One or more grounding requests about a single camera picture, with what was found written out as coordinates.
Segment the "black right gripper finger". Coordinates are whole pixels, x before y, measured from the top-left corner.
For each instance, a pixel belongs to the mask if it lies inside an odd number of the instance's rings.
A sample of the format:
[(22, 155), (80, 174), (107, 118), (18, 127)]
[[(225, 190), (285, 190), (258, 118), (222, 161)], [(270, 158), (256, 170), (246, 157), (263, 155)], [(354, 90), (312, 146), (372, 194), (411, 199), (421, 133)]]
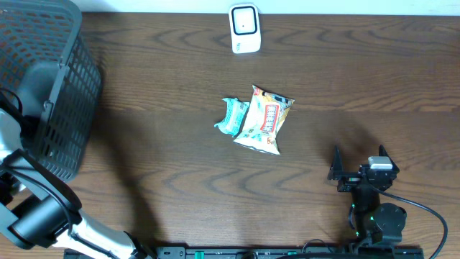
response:
[(343, 168), (341, 155), (339, 152), (339, 148), (335, 146), (333, 160), (332, 160), (331, 167), (327, 175), (327, 179), (328, 180), (339, 180), (343, 176), (343, 174), (344, 174), (344, 168)]
[(399, 173), (400, 172), (400, 169), (399, 167), (395, 164), (395, 162), (393, 161), (393, 159), (388, 155), (384, 145), (380, 145), (379, 146), (379, 156), (387, 156), (390, 158), (390, 160), (392, 161), (392, 164), (393, 164), (393, 168), (391, 171), (393, 171), (394, 173)]

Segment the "yellow snack bag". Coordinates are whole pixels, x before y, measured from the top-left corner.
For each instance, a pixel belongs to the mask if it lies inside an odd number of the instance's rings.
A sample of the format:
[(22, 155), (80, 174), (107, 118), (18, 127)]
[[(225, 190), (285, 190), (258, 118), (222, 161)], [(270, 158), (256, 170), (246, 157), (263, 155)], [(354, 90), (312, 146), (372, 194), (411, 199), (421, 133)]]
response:
[(261, 153), (280, 155), (277, 133), (295, 100), (253, 85), (252, 99), (241, 132), (234, 142)]

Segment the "teal wipes packet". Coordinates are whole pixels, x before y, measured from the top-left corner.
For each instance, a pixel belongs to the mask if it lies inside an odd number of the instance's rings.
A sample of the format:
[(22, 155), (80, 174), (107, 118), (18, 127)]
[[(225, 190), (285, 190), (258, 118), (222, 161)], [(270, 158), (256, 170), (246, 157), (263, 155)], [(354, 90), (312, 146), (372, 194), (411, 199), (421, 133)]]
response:
[(238, 98), (223, 98), (223, 101), (226, 103), (226, 115), (220, 122), (215, 123), (214, 127), (226, 135), (235, 137), (249, 109), (249, 102), (240, 101)]

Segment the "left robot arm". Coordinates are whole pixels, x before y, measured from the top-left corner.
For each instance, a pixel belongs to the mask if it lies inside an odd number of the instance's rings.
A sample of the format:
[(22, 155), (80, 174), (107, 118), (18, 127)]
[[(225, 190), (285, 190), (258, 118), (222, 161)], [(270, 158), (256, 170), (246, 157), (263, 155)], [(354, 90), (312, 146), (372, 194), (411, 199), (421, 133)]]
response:
[(16, 246), (61, 247), (90, 258), (156, 258), (127, 232), (86, 214), (70, 187), (31, 157), (22, 104), (1, 97), (1, 233)]

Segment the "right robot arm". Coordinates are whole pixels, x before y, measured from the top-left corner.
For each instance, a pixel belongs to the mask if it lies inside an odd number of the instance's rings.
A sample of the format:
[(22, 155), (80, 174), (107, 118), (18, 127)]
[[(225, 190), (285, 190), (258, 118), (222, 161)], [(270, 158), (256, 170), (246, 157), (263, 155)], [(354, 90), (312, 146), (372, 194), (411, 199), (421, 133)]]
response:
[(334, 150), (328, 179), (337, 182), (338, 192), (348, 192), (352, 198), (349, 224), (356, 230), (356, 240), (348, 244), (349, 252), (393, 250), (402, 241), (407, 212), (380, 201), (380, 195), (392, 186), (399, 172), (383, 146), (379, 146), (379, 155), (370, 156), (368, 163), (355, 172), (345, 171), (339, 149)]

